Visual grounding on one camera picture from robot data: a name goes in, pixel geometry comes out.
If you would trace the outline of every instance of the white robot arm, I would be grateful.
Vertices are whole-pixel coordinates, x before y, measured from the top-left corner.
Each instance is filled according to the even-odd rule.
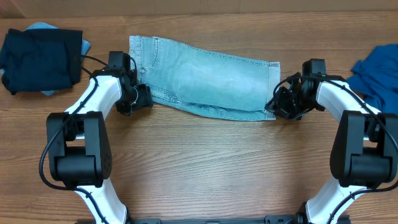
[[[333,81],[339,85],[343,85],[347,90],[352,91],[346,82]],[[333,115],[333,117],[340,122],[341,115],[344,111],[359,111],[363,114],[368,114],[361,105],[350,95],[347,91],[332,85],[328,82],[321,82],[317,89],[316,101],[325,107]],[[368,106],[375,114],[380,111],[372,106]],[[309,223],[326,224],[330,219],[330,214],[338,204],[350,193],[357,190],[364,190],[364,186],[350,185],[342,187],[337,179],[331,176],[328,181],[321,188],[319,193],[314,198],[311,198],[305,205],[307,220]],[[331,224],[337,223],[338,217],[354,202],[354,199],[346,202],[336,213]]]

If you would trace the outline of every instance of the folded clothing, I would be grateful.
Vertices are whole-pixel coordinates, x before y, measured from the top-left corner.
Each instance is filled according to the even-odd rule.
[[[398,114],[398,44],[377,46],[351,71],[354,75],[347,83],[363,93],[366,103],[384,113]]]
[[[58,29],[58,27],[51,26],[50,24],[46,24],[45,22],[36,22],[35,24],[30,25],[26,30],[31,29]],[[81,54],[86,55],[88,50],[90,49],[91,44],[87,40],[82,40],[81,42]],[[42,91],[47,96],[53,94],[56,90]]]
[[[142,36],[130,36],[130,56],[137,63],[140,82],[150,87],[154,102],[210,118],[275,119],[264,107],[279,82],[279,62]]]
[[[78,30],[9,29],[0,51],[3,85],[11,94],[71,88],[80,81],[82,35]]]

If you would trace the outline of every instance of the crumpled fabric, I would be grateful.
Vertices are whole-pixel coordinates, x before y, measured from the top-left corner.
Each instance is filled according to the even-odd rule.
[[[46,24],[44,22],[36,22],[35,24],[32,24],[31,26],[29,26],[26,30],[34,30],[34,29],[58,29],[58,27],[55,26],[51,26],[49,24]],[[82,55],[86,55],[87,52],[89,51],[91,47],[91,44],[87,41],[87,40],[82,40],[81,43],[81,54]],[[5,70],[1,69],[0,70],[1,74],[3,75]],[[80,75],[76,76],[74,78],[74,83],[78,82],[80,80]],[[47,91],[42,91],[42,93],[46,94],[47,96],[52,95],[53,93],[55,93],[58,89],[53,89],[53,90],[47,90]]]
[[[377,46],[351,69],[349,87],[383,113],[398,114],[398,44]]]
[[[72,87],[65,43],[9,29],[0,51],[2,84],[11,94]]]

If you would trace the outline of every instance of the blue cloth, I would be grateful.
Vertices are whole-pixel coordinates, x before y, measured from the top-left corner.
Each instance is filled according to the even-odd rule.
[[[26,30],[30,29],[58,29],[58,27],[51,26],[49,24],[46,24],[45,22],[36,22],[35,24],[32,24],[31,26],[26,28]],[[83,42],[81,43],[81,54],[86,55],[90,47],[91,44],[87,40],[83,40]],[[47,96],[50,96],[51,94],[55,93],[55,91],[56,90],[42,91],[42,93],[46,94]]]
[[[351,71],[354,75],[347,83],[363,93],[366,103],[384,113],[398,114],[398,44],[377,46]]]
[[[264,107],[279,83],[279,62],[142,36],[130,36],[130,56],[137,63],[140,83],[150,87],[156,103],[210,118],[275,119]]]

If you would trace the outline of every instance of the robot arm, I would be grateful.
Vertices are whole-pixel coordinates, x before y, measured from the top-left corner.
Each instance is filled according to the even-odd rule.
[[[361,196],[352,197],[351,193],[376,189],[394,179],[397,172],[396,149],[374,117],[347,92],[352,92],[349,85],[341,77],[326,75],[324,60],[311,59],[305,62],[303,76],[296,73],[286,80],[290,84],[289,89],[280,87],[274,99],[267,104],[267,109],[287,119],[300,119],[304,111],[314,108],[320,111],[328,109],[339,123],[330,156],[332,176],[319,193],[305,204],[305,209],[297,214],[295,223],[346,223],[346,220],[339,220],[339,216]],[[383,114],[369,105],[367,108],[382,120],[397,139],[397,116]],[[364,147],[364,140],[376,142],[378,147]],[[332,217],[333,210],[349,197],[352,199],[344,203]],[[280,216],[267,217],[271,220]]]
[[[130,61],[128,54],[110,52],[109,67],[91,74],[88,88],[80,99],[64,113],[52,113],[47,118],[47,138],[50,139],[63,121],[92,94],[50,146],[49,163],[54,180],[62,181],[70,189],[83,189],[91,194],[94,203],[85,193],[75,191],[94,215],[95,223],[128,224],[131,221],[128,209],[118,199],[109,179],[112,155],[104,124],[115,104],[117,111],[125,115],[153,105],[149,87],[138,84],[137,71],[130,70]],[[85,145],[66,145],[67,141],[75,139],[84,139]]]
[[[351,91],[348,84],[342,81],[334,81],[337,84],[344,85],[346,89]],[[362,114],[368,114],[361,105],[346,91],[341,88],[328,83],[321,82],[317,89],[316,101],[323,107],[329,110],[333,117],[340,122],[341,116],[344,111],[359,111]],[[372,106],[368,106],[375,114],[380,111]],[[330,213],[335,209],[338,204],[346,197],[350,196],[350,193],[357,190],[364,190],[367,187],[350,185],[348,187],[342,187],[339,181],[331,176],[326,184],[321,188],[319,193],[314,198],[311,198],[305,205],[305,211],[307,214],[307,220],[309,223],[324,224],[330,219]],[[332,224],[337,223],[338,217],[354,202],[354,199],[346,202],[337,212]]]
[[[58,135],[55,144],[50,146],[49,165],[54,180],[62,181],[67,187],[89,192],[98,210],[105,217],[106,223],[112,224],[128,224],[132,223],[132,220],[128,209],[118,199],[109,179],[111,150],[104,119],[114,104],[120,113],[126,115],[153,104],[149,88],[138,85],[137,71],[130,71],[130,63],[127,62],[130,62],[128,55],[122,52],[110,52],[109,68],[93,72],[89,87],[81,98],[65,113],[52,113],[47,118],[47,138],[50,139],[65,118],[80,105],[98,82],[97,90],[86,102],[85,107],[67,124],[63,133]],[[310,77],[314,75],[328,77],[325,75],[325,62],[322,60],[305,62],[303,73],[304,76]],[[267,109],[285,118],[296,118],[298,114],[308,109],[324,110],[326,108],[339,122],[330,157],[332,177],[321,191],[305,204],[305,211],[298,213],[297,218],[293,218],[293,223],[296,224],[325,224],[330,220],[331,212],[352,192],[375,189],[381,183],[392,181],[397,172],[397,154],[389,139],[378,130],[373,117],[369,116],[349,93],[329,82],[308,82],[308,80],[302,80],[303,83],[291,82],[293,88],[289,90],[280,88],[277,96],[294,98],[294,100],[285,105],[270,102]],[[343,81],[333,79],[333,82],[349,89],[348,84]],[[292,93],[291,90],[299,90],[300,93]],[[392,130],[394,137],[398,138],[397,116],[382,114],[377,109],[368,107],[380,116],[385,125]],[[66,141],[77,138],[85,139],[84,147],[66,145]],[[363,147],[364,139],[378,142],[381,146]],[[86,202],[96,223],[103,223],[104,220],[98,215],[93,202],[84,193],[79,191],[76,193]],[[331,223],[339,223],[338,217],[353,202],[354,199],[351,199],[345,203]],[[280,223],[280,217],[286,216],[266,216],[263,221],[271,224]]]

